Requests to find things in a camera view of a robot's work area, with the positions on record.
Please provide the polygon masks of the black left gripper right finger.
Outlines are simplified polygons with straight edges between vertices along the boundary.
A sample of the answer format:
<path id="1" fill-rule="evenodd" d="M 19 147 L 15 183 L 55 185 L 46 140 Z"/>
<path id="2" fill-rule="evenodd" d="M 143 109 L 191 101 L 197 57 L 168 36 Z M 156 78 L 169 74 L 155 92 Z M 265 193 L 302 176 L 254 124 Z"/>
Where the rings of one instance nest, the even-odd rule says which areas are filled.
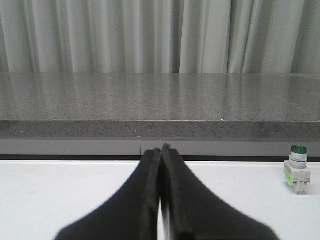
<path id="1" fill-rule="evenodd" d="M 164 144 L 160 199 L 167 240 L 276 240 L 268 226 L 212 193 L 176 149 Z"/>

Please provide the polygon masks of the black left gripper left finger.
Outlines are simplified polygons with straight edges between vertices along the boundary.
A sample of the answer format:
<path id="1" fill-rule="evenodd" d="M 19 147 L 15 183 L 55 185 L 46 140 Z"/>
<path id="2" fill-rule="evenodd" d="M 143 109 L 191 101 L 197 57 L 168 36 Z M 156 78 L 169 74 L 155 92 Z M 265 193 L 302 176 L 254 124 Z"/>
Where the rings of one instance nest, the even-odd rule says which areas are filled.
<path id="1" fill-rule="evenodd" d="M 62 229 L 58 240 L 155 240 L 161 151 L 147 150 L 123 186 L 96 210 Z"/>

